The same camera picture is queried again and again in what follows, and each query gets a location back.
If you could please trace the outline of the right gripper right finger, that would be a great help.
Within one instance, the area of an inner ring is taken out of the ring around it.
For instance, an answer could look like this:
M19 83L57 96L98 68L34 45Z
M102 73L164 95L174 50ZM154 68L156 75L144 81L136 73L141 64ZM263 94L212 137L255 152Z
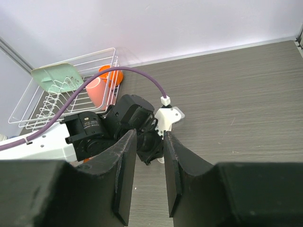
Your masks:
M176 227L300 227L301 162L210 164L164 134L169 216Z

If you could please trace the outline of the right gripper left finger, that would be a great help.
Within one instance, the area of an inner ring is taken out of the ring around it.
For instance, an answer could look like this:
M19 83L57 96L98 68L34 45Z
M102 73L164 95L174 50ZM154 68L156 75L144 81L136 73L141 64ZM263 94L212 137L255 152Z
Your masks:
M124 227L129 223L137 133L77 167L58 160L0 163L3 227Z

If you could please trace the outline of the white bottle cap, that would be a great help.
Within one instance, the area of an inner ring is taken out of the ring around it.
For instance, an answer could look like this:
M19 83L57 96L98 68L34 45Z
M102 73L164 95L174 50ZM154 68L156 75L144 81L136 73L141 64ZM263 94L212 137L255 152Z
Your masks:
M164 164L165 163L165 161L164 161L164 158L162 157L162 158L158 158L157 159L160 163L162 163L162 164Z

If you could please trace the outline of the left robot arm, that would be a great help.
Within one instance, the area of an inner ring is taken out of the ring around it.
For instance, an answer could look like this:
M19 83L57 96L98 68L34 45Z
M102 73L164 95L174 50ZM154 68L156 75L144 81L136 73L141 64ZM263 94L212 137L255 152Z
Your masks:
M7 145L22 139L24 144L0 152L1 160L58 159L70 163L94 157L118 142L129 130L136 130L136 152L149 165L163 157L163 141L156 130L154 107L137 95L123 95L105 113L84 111L64 117L35 139L30 134L1 142Z

